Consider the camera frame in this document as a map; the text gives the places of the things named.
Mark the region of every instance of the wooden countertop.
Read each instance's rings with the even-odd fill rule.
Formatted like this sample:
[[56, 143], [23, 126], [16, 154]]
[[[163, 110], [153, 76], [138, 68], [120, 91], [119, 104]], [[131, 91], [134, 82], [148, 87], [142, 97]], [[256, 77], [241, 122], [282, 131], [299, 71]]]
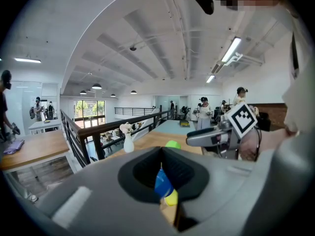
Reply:
[[[134, 142], [134, 150], [140, 150], [150, 147], [163, 147], [168, 141], [173, 140], [178, 142], [182, 146], [182, 150], [202, 155], [201, 147], [192, 147], [186, 144], [186, 137], [186, 135], [176, 135], [151, 131]], [[109, 156], [109, 158], [124, 154], [126, 154], [126, 152], [124, 151], [124, 149], [121, 149], [115, 154]]]
[[19, 139], [25, 140], [22, 148], [12, 155], [3, 156], [1, 170], [14, 169], [69, 151], [61, 130], [17, 137]]

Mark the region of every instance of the light blue table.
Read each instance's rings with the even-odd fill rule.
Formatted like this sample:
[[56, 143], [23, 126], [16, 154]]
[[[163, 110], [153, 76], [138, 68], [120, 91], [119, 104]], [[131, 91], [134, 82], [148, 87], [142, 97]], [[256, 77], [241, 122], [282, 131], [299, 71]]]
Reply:
[[154, 131], [176, 135], [186, 135], [189, 132], [195, 131], [193, 122], [190, 121], [189, 124], [190, 127], [181, 127], [179, 125], [179, 120], [167, 120], [158, 127], [156, 127]]

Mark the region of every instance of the cable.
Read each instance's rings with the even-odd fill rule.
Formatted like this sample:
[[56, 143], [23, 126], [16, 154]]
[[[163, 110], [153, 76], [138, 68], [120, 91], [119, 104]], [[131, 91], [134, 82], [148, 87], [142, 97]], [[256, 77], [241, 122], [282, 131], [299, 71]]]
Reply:
[[262, 139], [262, 133], [261, 133], [260, 128], [254, 127], [254, 129], [256, 130], [257, 136], [258, 136], [258, 144], [257, 144], [257, 149], [256, 149], [256, 154], [255, 154], [255, 159], [254, 159], [254, 162], [256, 162], [259, 156], [259, 148], [260, 148], [260, 143]]

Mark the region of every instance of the blue object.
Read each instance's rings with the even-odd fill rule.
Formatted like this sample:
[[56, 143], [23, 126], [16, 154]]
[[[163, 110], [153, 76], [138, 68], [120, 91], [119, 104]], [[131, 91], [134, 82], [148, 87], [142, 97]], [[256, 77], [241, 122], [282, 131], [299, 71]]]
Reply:
[[159, 194], [160, 198], [164, 198], [171, 195], [173, 190], [174, 188], [164, 170], [160, 169], [157, 174], [154, 191]]

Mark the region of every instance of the ceiling light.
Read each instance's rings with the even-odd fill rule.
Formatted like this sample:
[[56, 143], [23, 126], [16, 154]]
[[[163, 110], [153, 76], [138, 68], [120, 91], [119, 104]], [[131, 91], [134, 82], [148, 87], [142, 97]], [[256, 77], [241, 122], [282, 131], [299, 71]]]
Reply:
[[210, 75], [209, 79], [207, 80], [207, 83], [210, 83], [210, 81], [212, 81], [214, 79], [214, 75]]
[[38, 59], [21, 59], [21, 58], [14, 58], [16, 61], [21, 62], [31, 62], [31, 63], [41, 63]]
[[102, 86], [99, 83], [95, 83], [92, 88], [93, 89], [102, 89]]
[[230, 47], [228, 48], [227, 52], [225, 53], [222, 62], [227, 62], [228, 59], [230, 58], [230, 56], [232, 55], [232, 53], [234, 53], [235, 49], [237, 48], [237, 46], [239, 45], [239, 43], [241, 43], [241, 38], [239, 37], [235, 37], [233, 39], [232, 44], [230, 45]]

